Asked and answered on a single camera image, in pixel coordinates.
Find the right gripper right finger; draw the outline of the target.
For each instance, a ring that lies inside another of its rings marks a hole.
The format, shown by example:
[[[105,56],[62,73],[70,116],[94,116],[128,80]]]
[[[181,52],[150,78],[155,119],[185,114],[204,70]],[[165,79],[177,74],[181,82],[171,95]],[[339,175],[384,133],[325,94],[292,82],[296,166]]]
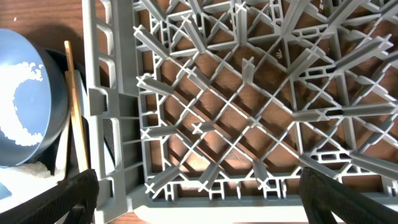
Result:
[[[336,223],[334,215],[345,223],[397,223],[396,211],[311,167],[301,171],[299,194],[309,224]]]

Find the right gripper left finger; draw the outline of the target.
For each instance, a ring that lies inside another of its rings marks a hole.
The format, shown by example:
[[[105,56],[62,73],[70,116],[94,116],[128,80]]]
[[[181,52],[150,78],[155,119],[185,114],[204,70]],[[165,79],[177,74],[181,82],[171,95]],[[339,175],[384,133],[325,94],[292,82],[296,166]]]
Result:
[[[1,214],[1,223],[91,223],[99,194],[96,172],[87,169]]]

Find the white rice pile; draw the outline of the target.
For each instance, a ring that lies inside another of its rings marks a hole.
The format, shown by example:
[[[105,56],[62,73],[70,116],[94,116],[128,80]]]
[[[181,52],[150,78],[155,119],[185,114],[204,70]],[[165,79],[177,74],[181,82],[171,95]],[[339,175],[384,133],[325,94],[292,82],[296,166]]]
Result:
[[[42,82],[42,64],[34,68],[34,62],[16,65],[1,65],[1,131],[8,140],[18,146],[33,146],[43,140],[41,133],[30,133],[23,127],[14,105],[15,92],[19,85],[28,80]]]

